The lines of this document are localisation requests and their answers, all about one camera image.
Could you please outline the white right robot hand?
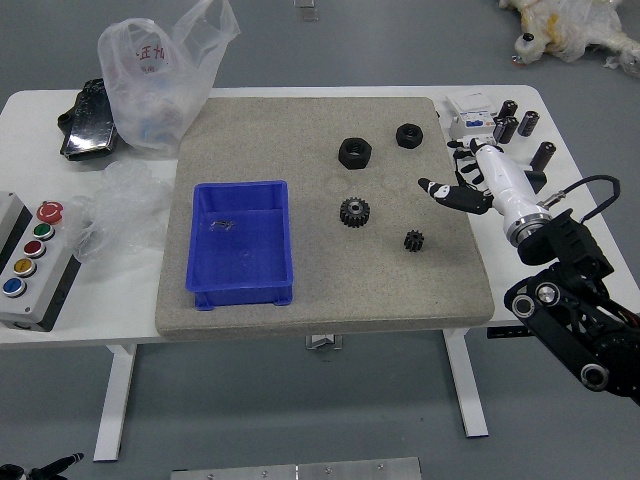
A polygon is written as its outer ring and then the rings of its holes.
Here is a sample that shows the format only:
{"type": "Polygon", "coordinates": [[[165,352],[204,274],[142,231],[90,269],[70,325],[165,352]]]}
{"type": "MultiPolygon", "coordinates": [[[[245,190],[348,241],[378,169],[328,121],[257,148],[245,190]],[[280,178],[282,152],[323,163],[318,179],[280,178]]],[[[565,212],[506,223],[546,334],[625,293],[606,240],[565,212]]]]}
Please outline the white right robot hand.
{"type": "Polygon", "coordinates": [[[517,244],[516,237],[525,232],[530,235],[540,225],[551,220],[549,212],[538,204],[536,193],[525,172],[497,146],[470,142],[478,168],[489,193],[464,186],[436,183],[426,178],[419,186],[437,203],[466,213],[483,215],[496,209],[504,219],[503,230],[507,239],[517,244]]]}

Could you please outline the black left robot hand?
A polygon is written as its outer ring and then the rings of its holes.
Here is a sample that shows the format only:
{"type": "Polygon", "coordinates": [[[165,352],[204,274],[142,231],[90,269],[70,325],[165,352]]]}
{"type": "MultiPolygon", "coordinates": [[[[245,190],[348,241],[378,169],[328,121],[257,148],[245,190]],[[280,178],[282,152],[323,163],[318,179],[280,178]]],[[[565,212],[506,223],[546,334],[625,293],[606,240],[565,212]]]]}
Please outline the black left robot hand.
{"type": "Polygon", "coordinates": [[[74,453],[70,456],[60,458],[48,465],[40,468],[32,468],[25,470],[23,467],[15,464],[4,464],[1,466],[2,480],[26,480],[26,479],[62,479],[66,477],[62,475],[70,466],[79,463],[84,458],[83,453],[74,453]]]}

